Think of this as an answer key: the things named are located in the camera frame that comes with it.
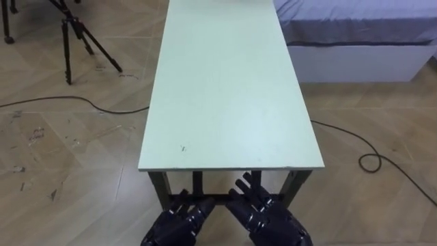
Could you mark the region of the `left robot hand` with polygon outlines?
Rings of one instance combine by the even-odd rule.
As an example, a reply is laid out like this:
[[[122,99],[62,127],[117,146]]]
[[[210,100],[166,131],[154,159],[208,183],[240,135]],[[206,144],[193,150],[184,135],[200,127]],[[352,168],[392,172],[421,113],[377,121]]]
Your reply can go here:
[[[140,246],[194,246],[203,224],[216,206],[206,198],[190,208],[183,199],[189,195],[183,189],[167,210],[159,214],[140,242]]]

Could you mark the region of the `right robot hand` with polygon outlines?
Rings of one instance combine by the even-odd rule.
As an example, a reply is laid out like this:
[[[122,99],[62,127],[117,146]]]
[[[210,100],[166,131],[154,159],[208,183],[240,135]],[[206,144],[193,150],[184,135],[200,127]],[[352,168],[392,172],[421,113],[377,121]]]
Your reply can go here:
[[[248,172],[229,190],[225,207],[249,232],[255,246],[313,246],[305,227]]]

